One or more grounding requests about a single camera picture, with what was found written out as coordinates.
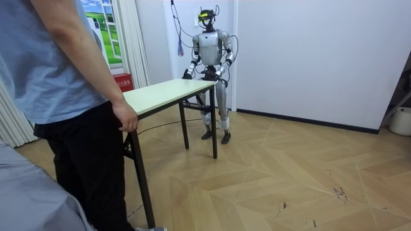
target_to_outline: white bucket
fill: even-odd
[[[390,131],[398,135],[411,136],[411,108],[397,109],[391,120]]]

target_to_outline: parquet floor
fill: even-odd
[[[199,118],[186,111],[187,119]],[[172,231],[411,230],[411,142],[231,113],[232,139],[211,157],[201,121],[140,135],[158,225]],[[139,131],[179,120],[177,108]],[[222,131],[218,131],[219,140]],[[46,141],[17,149],[55,176]],[[126,161],[130,222],[145,227],[132,161]]]

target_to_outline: man's arm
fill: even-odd
[[[120,130],[135,130],[137,114],[125,101],[96,41],[83,25],[74,0],[31,0],[31,3],[67,57],[87,81],[111,101],[114,113],[123,124]]]

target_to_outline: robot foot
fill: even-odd
[[[221,140],[222,144],[228,144],[231,138],[231,133],[225,133],[223,139]]]
[[[213,134],[211,133],[211,131],[207,131],[203,136],[201,136],[202,140],[206,140],[208,138],[210,138]]]

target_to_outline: shoe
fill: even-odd
[[[155,227],[150,229],[136,228],[136,231],[167,231],[167,228],[164,227]]]
[[[210,138],[213,134],[211,134],[211,131],[207,131],[203,136],[201,136],[202,140],[206,140]]]
[[[223,139],[221,140],[222,144],[228,144],[231,138],[231,133],[225,133]]]

